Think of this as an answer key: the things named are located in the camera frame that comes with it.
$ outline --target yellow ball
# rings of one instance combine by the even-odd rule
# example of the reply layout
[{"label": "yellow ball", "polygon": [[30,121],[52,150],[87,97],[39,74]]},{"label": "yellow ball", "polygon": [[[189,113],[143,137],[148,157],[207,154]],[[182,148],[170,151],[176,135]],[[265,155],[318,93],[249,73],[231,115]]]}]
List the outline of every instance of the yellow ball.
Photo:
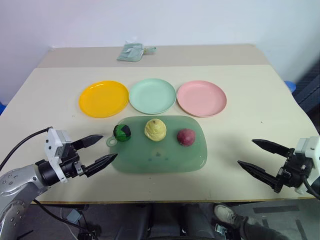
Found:
[{"label": "yellow ball", "polygon": [[165,138],[167,128],[165,123],[160,119],[151,119],[144,127],[144,134],[152,141],[159,142]]}]

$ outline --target mint green plate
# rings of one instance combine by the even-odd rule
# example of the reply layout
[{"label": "mint green plate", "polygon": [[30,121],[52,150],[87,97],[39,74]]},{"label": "mint green plate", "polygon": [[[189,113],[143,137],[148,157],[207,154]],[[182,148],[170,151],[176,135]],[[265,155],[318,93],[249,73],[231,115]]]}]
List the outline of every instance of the mint green plate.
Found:
[{"label": "mint green plate", "polygon": [[[145,125],[151,119],[160,119],[166,125],[162,141],[152,141],[145,136]],[[133,116],[119,122],[131,130],[128,141],[118,141],[110,153],[118,153],[112,162],[115,169],[124,173],[184,173],[202,168],[207,160],[207,144],[199,123],[188,116]],[[181,129],[195,131],[191,146],[177,141]]]},{"label": "mint green plate", "polygon": [[175,104],[177,93],[167,81],[147,78],[136,83],[129,93],[131,105],[144,114],[160,114]]}]

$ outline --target dark trousers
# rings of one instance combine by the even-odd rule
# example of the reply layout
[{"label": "dark trousers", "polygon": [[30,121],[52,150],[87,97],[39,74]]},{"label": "dark trousers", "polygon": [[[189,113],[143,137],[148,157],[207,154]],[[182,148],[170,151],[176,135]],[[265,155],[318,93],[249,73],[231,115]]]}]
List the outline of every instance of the dark trousers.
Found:
[{"label": "dark trousers", "polygon": [[248,217],[245,217],[240,225],[240,235],[244,240],[289,240],[288,237],[280,232],[259,224],[247,223]]}]

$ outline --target pink plate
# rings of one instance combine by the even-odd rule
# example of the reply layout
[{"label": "pink plate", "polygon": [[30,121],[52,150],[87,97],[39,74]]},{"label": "pink plate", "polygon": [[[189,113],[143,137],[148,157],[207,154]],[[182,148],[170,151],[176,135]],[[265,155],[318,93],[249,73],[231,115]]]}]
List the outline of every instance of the pink plate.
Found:
[{"label": "pink plate", "polygon": [[183,110],[196,117],[218,114],[227,104],[224,91],[208,81],[186,82],[179,88],[177,100]]}]

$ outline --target red ball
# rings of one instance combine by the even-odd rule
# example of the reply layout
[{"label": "red ball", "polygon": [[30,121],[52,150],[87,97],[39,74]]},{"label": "red ball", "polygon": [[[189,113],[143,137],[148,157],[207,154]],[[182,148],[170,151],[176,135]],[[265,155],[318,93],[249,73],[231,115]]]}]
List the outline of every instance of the red ball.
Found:
[{"label": "red ball", "polygon": [[196,140],[196,132],[189,128],[184,128],[176,135],[178,142],[185,146],[191,146]]}]

